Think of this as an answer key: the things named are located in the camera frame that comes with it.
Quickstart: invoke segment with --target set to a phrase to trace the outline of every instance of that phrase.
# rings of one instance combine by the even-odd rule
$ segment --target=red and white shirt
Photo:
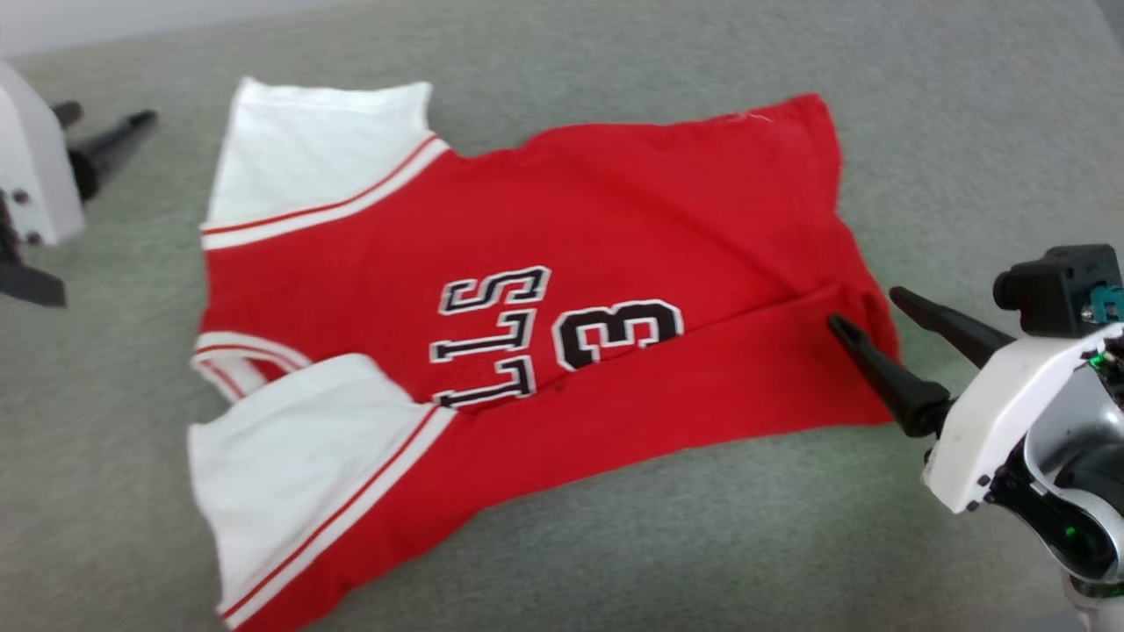
[[[303,625],[523,494],[888,417],[825,324],[896,353],[817,96],[465,157],[429,90],[235,98],[192,362],[236,404],[189,442],[232,628]]]

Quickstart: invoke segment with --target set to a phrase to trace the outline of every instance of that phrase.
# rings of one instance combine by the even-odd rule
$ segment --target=basketball jersey
[[[523,494],[888,417],[825,325],[896,354],[817,96],[475,157],[428,96],[235,98],[192,360],[235,405],[189,441],[232,628],[303,625]]]

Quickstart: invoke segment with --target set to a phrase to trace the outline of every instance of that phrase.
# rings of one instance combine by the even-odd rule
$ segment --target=robotic arm
[[[890,300],[979,374],[959,398],[882,355],[834,315],[828,326],[908,436],[934,435],[922,480],[953,513],[1000,506],[1068,575],[1088,630],[1124,631],[1124,288],[1107,245],[1061,246],[996,279],[1021,313],[1014,338],[905,289]]]

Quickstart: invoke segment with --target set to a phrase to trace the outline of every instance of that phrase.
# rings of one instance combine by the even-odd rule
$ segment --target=red fabric
[[[272,340],[314,362],[364,353],[418,401],[500,382],[496,362],[515,355],[531,356],[537,387],[462,408],[239,630],[302,626],[519,495],[676,450],[888,419],[826,326],[840,312],[897,354],[886,303],[834,211],[840,161],[817,96],[672,126],[568,127],[518,150],[446,153],[374,208],[208,252],[205,332]],[[541,300],[438,312],[451,282],[529,267],[551,271]],[[563,313],[653,299],[680,310],[681,335],[602,345],[575,372],[559,361]],[[497,317],[516,308],[535,310],[526,349],[430,360],[434,342],[504,334]]]

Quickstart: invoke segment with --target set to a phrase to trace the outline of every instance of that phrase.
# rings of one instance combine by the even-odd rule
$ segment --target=gray fabric surface
[[[840,213],[876,276],[1012,332],[997,272],[1053,244],[1124,246],[1124,63],[1091,0],[388,0],[18,65],[87,106],[78,134],[145,107],[163,127],[81,240],[27,252],[67,280],[70,309],[0,300],[6,631],[221,629],[184,431],[224,405],[187,356],[196,225],[243,74],[433,81],[433,126],[464,153],[821,91],[846,157]],[[935,336],[903,340],[918,372],[970,379]],[[952,516],[926,493],[926,446],[824,430],[519,499],[314,630],[992,630],[1063,610],[1015,518]]]

